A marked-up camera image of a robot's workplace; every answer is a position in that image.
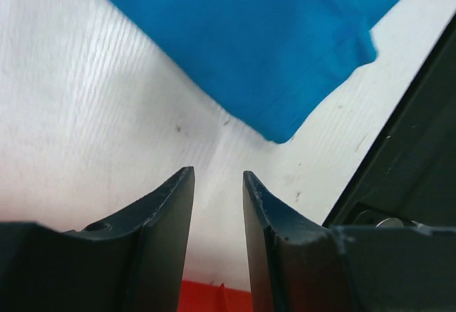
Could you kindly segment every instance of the white surface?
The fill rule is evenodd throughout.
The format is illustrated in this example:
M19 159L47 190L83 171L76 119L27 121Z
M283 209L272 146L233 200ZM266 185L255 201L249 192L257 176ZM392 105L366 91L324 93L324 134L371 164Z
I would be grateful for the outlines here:
M106 0L0 0L0 218L79 229L193 165L185 276L248 289L242 171L322 222L455 7L402 0L373 30L378 60L275 145Z

